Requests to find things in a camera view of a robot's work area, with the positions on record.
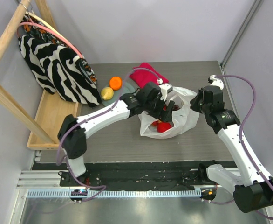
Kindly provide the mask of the red apple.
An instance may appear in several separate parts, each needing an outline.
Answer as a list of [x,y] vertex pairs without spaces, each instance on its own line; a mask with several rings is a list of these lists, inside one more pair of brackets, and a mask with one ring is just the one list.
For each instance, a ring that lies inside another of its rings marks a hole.
[[164,133],[166,132],[167,130],[171,129],[172,128],[172,125],[171,123],[164,123],[164,122],[161,122],[161,123],[158,123],[157,124],[157,131],[159,133]]

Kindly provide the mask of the dark purple grape bunch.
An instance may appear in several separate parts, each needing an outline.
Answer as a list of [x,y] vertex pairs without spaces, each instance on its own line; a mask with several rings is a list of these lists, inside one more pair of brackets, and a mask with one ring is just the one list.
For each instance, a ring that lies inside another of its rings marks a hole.
[[180,109],[180,107],[178,106],[178,105],[174,105],[174,110],[175,111],[177,111],[177,110],[179,110]]

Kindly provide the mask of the red yellow strawberry bunch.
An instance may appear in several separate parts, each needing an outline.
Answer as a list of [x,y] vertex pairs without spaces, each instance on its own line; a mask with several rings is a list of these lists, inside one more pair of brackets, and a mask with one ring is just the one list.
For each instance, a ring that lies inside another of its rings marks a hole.
[[158,120],[157,121],[153,121],[151,123],[152,126],[157,126],[158,123],[161,123],[162,122],[162,110],[160,111],[159,113],[159,116],[158,116]]

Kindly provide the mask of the white lemon print plastic bag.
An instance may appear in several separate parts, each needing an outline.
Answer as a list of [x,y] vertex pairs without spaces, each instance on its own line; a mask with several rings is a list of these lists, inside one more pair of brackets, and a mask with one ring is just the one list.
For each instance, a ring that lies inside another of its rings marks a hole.
[[163,133],[158,132],[157,128],[152,125],[157,119],[143,112],[138,115],[141,122],[140,135],[153,139],[169,139],[194,128],[197,124],[199,113],[190,109],[190,101],[195,96],[196,93],[194,91],[174,86],[167,96],[167,101],[172,100],[179,107],[177,111],[172,112],[172,121],[170,122],[172,127]]

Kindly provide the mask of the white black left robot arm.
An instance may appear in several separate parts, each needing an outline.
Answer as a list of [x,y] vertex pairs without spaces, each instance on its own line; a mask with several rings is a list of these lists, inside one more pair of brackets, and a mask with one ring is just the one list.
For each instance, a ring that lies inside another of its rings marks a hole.
[[167,97],[172,90],[170,84],[157,85],[150,82],[133,93],[123,94],[114,103],[94,113],[76,118],[71,114],[66,116],[57,137],[72,172],[71,182],[76,186],[82,186],[86,182],[83,155],[87,151],[87,139],[99,130],[143,112],[170,123],[175,103],[167,100]]

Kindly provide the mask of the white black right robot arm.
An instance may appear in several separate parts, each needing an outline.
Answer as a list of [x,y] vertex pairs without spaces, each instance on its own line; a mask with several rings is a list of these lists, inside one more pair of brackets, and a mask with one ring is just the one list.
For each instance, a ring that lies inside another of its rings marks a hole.
[[201,88],[191,100],[190,108],[205,116],[207,124],[226,145],[240,173],[237,176],[218,163],[202,165],[198,180],[202,184],[215,182],[225,188],[244,213],[272,206],[273,177],[249,145],[235,113],[225,109],[221,88],[214,85]]

